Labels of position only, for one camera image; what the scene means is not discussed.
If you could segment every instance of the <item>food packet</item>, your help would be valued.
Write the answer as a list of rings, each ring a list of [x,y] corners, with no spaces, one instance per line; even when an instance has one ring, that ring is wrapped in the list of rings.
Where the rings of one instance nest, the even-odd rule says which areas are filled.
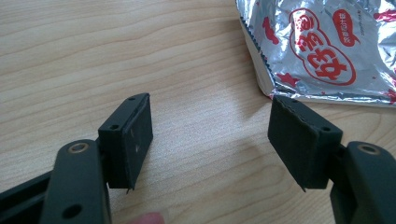
[[[395,5],[391,0],[236,0],[266,95],[392,107]]]

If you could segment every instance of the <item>snack package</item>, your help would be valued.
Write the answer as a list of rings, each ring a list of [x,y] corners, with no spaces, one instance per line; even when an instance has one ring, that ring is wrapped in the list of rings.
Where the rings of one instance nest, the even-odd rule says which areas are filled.
[[[394,0],[236,0],[272,97],[396,106]]]

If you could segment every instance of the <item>wooden table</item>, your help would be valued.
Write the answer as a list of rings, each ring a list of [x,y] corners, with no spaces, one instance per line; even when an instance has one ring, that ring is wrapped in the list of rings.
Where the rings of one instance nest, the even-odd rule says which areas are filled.
[[[299,188],[267,139],[234,1],[0,3],[0,191],[97,137],[127,97],[151,94],[154,140],[136,190],[111,189],[114,223],[334,223],[326,190]],[[308,104],[396,155],[395,110]]]

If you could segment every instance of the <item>light wood tabletop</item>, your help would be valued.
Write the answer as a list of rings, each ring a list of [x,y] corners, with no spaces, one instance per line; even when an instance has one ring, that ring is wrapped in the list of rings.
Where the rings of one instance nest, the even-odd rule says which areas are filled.
[[[0,2],[0,191],[52,169],[60,147],[96,139],[129,96],[149,92],[154,139],[136,189],[111,189],[113,223],[334,223],[268,141],[234,0]],[[308,105],[396,156],[391,108]]]

